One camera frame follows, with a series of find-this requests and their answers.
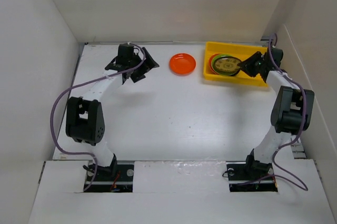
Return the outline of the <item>brown yellow plate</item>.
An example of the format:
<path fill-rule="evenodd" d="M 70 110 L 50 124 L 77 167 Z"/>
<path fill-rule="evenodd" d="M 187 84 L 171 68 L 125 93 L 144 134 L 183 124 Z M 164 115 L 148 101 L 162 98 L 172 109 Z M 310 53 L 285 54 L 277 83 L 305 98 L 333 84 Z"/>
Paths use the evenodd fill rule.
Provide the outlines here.
<path fill-rule="evenodd" d="M 239 73 L 241 60 L 236 57 L 219 54 L 211 60 L 211 68 L 219 75 L 235 76 Z"/>

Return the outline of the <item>orange plate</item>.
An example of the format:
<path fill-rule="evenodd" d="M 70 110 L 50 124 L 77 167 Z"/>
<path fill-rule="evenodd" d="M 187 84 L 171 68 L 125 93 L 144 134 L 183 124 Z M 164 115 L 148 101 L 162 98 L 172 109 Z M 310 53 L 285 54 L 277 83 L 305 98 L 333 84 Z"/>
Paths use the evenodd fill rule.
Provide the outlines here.
<path fill-rule="evenodd" d="M 196 60 L 190 54 L 178 53 L 170 58 L 169 68 L 176 75 L 186 76 L 195 70 Z"/>
<path fill-rule="evenodd" d="M 214 70 L 214 68 L 213 68 L 213 66 L 212 66 L 212 61 L 213 61 L 213 59 L 214 59 L 217 55 L 219 55 L 219 53 L 218 53 L 218 54 L 213 54 L 213 55 L 209 58 L 209 68 L 210 68 L 210 70 L 213 72 L 213 74 L 216 74 L 216 75 L 218 75 L 218 73 Z"/>

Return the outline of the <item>green plate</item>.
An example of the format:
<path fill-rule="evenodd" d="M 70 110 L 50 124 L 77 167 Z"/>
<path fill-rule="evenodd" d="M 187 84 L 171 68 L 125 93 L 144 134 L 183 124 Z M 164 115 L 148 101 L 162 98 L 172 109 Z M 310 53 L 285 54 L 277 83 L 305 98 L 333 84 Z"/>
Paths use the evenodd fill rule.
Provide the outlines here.
<path fill-rule="evenodd" d="M 218 73 L 218 75 L 226 75 L 226 76 L 230 75 L 231 66 L 227 66 L 227 64 L 229 64 L 228 62 L 229 58 L 230 58 L 229 55 L 219 54 L 213 59 L 212 66 L 214 70 Z"/>

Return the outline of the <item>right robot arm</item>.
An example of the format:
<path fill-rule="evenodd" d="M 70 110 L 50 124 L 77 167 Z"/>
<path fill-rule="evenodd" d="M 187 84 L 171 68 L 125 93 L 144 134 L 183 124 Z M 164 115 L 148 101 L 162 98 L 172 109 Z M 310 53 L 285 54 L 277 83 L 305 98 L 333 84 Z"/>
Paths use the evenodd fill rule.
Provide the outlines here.
<path fill-rule="evenodd" d="M 313 109 L 314 92 L 306 90 L 280 69 L 283 51 L 270 48 L 255 52 L 239 63 L 250 77 L 260 75 L 277 94 L 271 112 L 271 126 L 262 142 L 246 157 L 244 174 L 251 179 L 270 175 L 276 154 L 307 130 Z"/>

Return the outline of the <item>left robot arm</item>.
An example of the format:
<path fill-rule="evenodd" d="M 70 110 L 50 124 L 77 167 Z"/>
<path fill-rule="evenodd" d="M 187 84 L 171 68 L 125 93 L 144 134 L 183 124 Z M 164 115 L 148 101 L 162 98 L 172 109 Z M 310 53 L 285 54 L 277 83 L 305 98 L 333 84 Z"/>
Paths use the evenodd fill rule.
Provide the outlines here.
<path fill-rule="evenodd" d="M 104 139 L 103 100 L 128 79 L 136 83 L 157 67 L 159 65 L 145 47 L 121 44 L 117 56 L 104 68 L 105 79 L 96 82 L 82 96 L 68 99 L 65 133 L 96 157 L 95 163 L 86 167 L 87 171 L 97 171 L 106 180 L 116 177 L 117 158 Z"/>

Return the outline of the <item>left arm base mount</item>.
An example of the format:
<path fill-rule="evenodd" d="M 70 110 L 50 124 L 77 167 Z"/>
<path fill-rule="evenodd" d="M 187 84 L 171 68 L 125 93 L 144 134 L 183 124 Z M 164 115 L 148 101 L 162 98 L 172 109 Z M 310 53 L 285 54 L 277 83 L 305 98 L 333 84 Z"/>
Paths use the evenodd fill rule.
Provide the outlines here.
<path fill-rule="evenodd" d="M 84 192 L 92 193 L 131 193 L 133 192 L 134 162 L 121 162 L 116 165 L 115 175 L 98 168 L 92 185 L 85 189 L 93 178 L 94 165 L 83 166 L 87 171 Z"/>

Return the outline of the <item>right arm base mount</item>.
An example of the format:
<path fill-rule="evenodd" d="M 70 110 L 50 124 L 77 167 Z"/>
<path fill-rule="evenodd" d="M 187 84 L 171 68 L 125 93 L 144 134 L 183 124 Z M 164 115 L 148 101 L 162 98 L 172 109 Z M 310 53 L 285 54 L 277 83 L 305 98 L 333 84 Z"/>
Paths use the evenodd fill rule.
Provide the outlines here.
<path fill-rule="evenodd" d="M 278 192 L 268 171 L 248 169 L 245 161 L 229 161 L 222 177 L 228 179 L 230 192 Z"/>

